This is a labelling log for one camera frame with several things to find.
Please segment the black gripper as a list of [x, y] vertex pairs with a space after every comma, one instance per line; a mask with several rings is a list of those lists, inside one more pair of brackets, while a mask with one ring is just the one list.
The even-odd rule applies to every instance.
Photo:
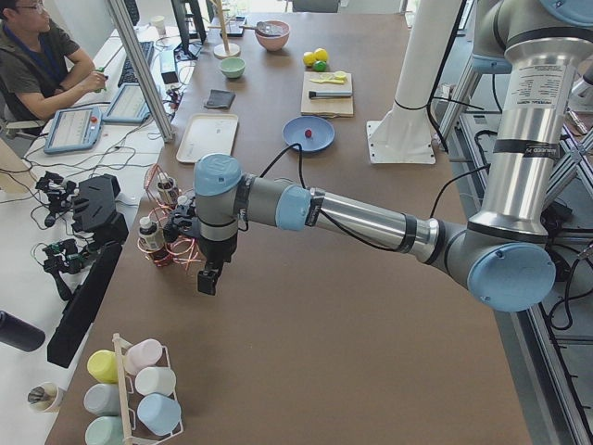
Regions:
[[208, 220], [194, 204], [178, 205], [163, 227], [165, 241], [172, 243], [181, 235], [194, 239], [207, 262], [197, 274], [197, 291], [215, 295], [224, 262], [236, 251], [238, 223], [233, 217]]

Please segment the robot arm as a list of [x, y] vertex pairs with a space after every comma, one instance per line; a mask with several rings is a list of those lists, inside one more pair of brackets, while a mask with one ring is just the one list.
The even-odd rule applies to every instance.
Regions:
[[494, 310], [520, 312], [542, 301], [556, 269], [540, 221], [579, 64], [592, 53], [588, 1], [483, 1], [475, 23], [478, 64], [504, 59], [511, 78], [485, 195], [466, 224], [378, 208], [287, 181], [242, 171], [210, 154], [195, 167], [194, 190], [171, 212], [164, 236], [198, 243], [206, 264], [198, 289], [214, 294], [243, 223], [283, 230], [343, 232], [381, 250], [409, 253], [446, 273]]

